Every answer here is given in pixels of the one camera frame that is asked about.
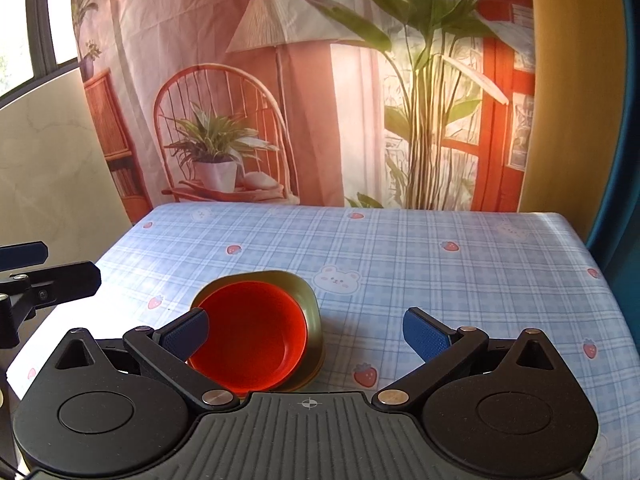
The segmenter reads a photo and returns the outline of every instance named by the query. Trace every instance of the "wooden chair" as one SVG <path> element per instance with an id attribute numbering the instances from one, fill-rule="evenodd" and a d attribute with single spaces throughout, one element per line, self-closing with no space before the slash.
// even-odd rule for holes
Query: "wooden chair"
<path id="1" fill-rule="evenodd" d="M 245 157 L 245 171 L 262 171 L 280 183 L 280 189 L 222 193 L 204 189 L 196 180 L 193 165 L 182 167 L 167 146 L 180 139 L 175 120 L 193 120 L 191 104 L 206 112 L 244 119 L 258 136 L 278 147 L 277 151 L 255 150 L 255 158 Z M 194 65 L 180 70 L 167 81 L 154 104 L 154 127 L 164 161 L 169 189 L 163 194 L 193 201 L 300 203 L 298 176 L 289 132 L 278 102 L 267 87 L 251 74 L 217 63 Z"/>

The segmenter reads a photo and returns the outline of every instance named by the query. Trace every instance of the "blue plaid tablecloth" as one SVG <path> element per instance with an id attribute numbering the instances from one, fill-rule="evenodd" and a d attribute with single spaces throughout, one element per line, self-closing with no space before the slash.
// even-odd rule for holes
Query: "blue plaid tablecloth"
<path id="1" fill-rule="evenodd" d="M 640 478 L 640 359 L 606 281 L 560 215 L 170 204 L 98 266 L 98 294 L 57 307 L 12 363 L 19 396 L 72 327 L 97 338 L 157 328 L 220 276 L 281 269 L 307 280 L 321 308 L 326 360 L 307 389 L 372 393 L 422 364 L 402 339 L 410 306 L 494 338 L 535 326 L 598 414 L 585 473 Z"/>

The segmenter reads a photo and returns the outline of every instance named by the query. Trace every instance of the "green bowl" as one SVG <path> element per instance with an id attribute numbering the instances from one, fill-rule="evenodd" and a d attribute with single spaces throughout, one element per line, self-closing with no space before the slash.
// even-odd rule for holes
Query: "green bowl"
<path id="1" fill-rule="evenodd" d="M 322 325 L 318 300 L 309 284 L 284 270 L 259 270 L 223 276 L 205 285 L 191 302 L 191 308 L 201 304 L 204 299 L 219 288 L 237 282 L 264 282 L 279 286 L 299 304 L 306 319 L 306 349 L 300 363 L 289 378 L 278 386 L 276 392 L 293 392 L 299 390 L 318 375 L 324 363 L 324 343 L 322 341 Z"/>

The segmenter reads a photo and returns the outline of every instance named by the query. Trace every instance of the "triangular cutout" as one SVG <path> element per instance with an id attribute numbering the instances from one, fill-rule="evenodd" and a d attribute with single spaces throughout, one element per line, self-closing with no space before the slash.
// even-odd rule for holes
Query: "triangular cutout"
<path id="1" fill-rule="evenodd" d="M 84 341 L 74 339 L 66 346 L 65 351 L 56 364 L 56 368 L 58 370 L 67 370 L 69 368 L 79 368 L 92 364 L 94 364 L 94 359 L 86 349 Z"/>
<path id="2" fill-rule="evenodd" d="M 538 368 L 541 370 L 553 370 L 549 357 L 546 356 L 542 346 L 537 341 L 527 341 L 524 350 L 516 361 L 520 366 Z"/>

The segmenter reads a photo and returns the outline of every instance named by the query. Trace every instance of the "printed backdrop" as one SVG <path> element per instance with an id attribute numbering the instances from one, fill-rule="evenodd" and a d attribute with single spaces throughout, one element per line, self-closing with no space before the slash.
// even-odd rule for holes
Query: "printed backdrop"
<path id="1" fill-rule="evenodd" d="M 132 222 L 172 201 L 515 211 L 532 0 L 72 0 Z"/>

